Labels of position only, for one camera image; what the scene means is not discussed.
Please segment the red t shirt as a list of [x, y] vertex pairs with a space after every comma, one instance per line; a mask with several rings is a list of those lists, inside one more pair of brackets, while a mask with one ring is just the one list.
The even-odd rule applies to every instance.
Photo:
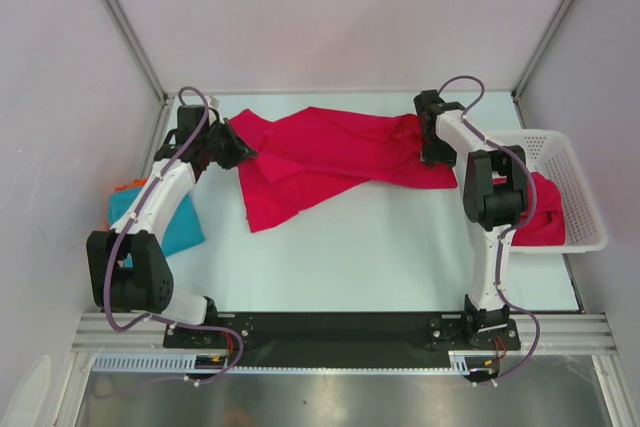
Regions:
[[231, 125], [257, 153], [239, 167], [253, 233], [368, 181], [424, 190], [458, 185], [450, 167], [422, 163], [414, 114], [386, 117], [308, 107], [269, 121], [245, 109]]
[[566, 242], [566, 226], [560, 191], [538, 172], [533, 172], [532, 178], [537, 193], [536, 211], [532, 220], [516, 231], [513, 246], [562, 246]]

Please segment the white plastic perforated basket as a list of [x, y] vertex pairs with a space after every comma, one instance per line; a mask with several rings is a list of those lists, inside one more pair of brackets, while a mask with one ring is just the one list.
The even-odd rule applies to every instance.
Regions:
[[602, 250], [608, 242], [605, 225], [569, 139], [558, 131], [519, 129], [493, 131], [489, 138], [504, 145], [517, 144], [530, 171], [554, 182], [565, 219], [565, 243], [556, 246], [517, 246], [526, 254], [577, 254]]

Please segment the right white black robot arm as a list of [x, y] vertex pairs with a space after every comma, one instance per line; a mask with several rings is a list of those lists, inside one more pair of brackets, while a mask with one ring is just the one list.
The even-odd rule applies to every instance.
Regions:
[[458, 102], [446, 102], [436, 90], [420, 92], [414, 107], [422, 137], [421, 161], [430, 167], [464, 163], [458, 181], [473, 245], [473, 279], [460, 319], [432, 328], [434, 345], [488, 350], [515, 329], [503, 286], [509, 250], [516, 230], [537, 207], [537, 192], [526, 166], [525, 151], [507, 146], [480, 131]]

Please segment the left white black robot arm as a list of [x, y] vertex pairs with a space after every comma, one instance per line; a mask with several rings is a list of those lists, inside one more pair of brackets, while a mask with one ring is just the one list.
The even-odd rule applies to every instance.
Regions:
[[256, 155], [215, 106], [179, 106], [177, 125], [155, 153], [132, 205], [86, 241], [95, 304], [110, 314], [139, 312], [186, 324], [197, 345], [214, 344], [221, 323], [211, 316], [213, 301], [176, 286], [161, 244], [179, 205], [210, 165], [229, 170]]

